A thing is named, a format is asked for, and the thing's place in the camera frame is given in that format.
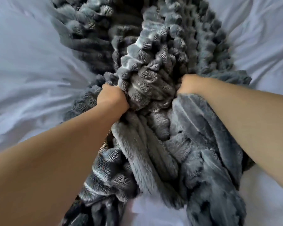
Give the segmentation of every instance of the bed sheet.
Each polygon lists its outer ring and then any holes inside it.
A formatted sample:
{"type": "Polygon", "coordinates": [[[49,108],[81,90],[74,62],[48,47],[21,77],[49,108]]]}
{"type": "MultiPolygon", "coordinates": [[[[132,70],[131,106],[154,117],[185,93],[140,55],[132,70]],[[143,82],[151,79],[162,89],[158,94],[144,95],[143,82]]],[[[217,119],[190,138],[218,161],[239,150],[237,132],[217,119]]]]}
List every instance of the bed sheet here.
{"type": "MultiPolygon", "coordinates": [[[[283,0],[208,0],[237,69],[252,87],[283,94],[283,0]]],[[[59,124],[93,74],[75,59],[47,14],[49,0],[0,0],[0,150],[59,124]]],[[[259,167],[242,178],[246,226],[283,226],[283,189],[259,167]]],[[[184,209],[141,196],[123,225],[188,225],[184,209]]]]}

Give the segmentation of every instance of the person's right arm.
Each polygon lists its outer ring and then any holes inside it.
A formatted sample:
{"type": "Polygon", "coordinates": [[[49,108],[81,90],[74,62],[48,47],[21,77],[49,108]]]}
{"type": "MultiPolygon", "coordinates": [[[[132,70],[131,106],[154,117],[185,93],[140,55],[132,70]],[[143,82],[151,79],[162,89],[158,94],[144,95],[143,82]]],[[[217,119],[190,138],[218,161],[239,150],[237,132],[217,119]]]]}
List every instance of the person's right arm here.
{"type": "Polygon", "coordinates": [[[283,187],[283,95],[194,74],[178,94],[203,97],[242,149],[283,187]]]}

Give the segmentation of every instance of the wrinkled sheet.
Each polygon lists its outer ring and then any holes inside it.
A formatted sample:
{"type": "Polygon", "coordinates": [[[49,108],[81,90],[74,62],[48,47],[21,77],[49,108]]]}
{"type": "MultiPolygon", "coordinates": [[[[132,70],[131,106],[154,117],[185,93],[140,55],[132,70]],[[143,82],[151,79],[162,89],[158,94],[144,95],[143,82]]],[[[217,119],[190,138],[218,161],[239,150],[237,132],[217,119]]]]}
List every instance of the wrinkled sheet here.
{"type": "MultiPolygon", "coordinates": [[[[283,94],[283,0],[208,0],[252,87],[283,94]]],[[[0,150],[59,124],[91,76],[46,13],[49,0],[0,0],[0,150]]],[[[283,189],[258,166],[242,178],[247,226],[283,226],[283,189]]],[[[123,225],[188,225],[185,210],[153,197],[128,206],[123,225]]]]}

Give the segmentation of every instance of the person's left arm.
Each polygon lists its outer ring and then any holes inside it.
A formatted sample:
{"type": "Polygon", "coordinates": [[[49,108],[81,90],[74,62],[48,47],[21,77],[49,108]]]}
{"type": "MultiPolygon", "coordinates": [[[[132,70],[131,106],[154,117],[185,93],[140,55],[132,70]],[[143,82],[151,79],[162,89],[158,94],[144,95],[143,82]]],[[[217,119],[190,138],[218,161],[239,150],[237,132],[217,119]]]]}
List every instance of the person's left arm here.
{"type": "Polygon", "coordinates": [[[104,85],[91,110],[0,152],[0,225],[58,225],[127,109],[121,89],[104,85]]]}

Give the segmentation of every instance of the fur texture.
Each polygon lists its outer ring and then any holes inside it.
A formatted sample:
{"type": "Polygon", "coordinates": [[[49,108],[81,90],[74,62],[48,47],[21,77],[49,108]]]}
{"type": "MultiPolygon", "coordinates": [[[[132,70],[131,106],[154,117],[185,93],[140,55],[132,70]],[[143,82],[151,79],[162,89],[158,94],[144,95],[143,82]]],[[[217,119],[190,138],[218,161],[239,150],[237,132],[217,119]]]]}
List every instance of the fur texture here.
{"type": "Polygon", "coordinates": [[[203,0],[53,0],[61,43],[97,74],[65,121],[93,108],[103,83],[125,92],[130,110],[99,151],[64,225],[118,225],[139,193],[187,205],[193,226],[243,225],[237,189],[248,156],[206,101],[180,95],[196,73],[248,85],[234,71],[221,23],[203,0]]]}

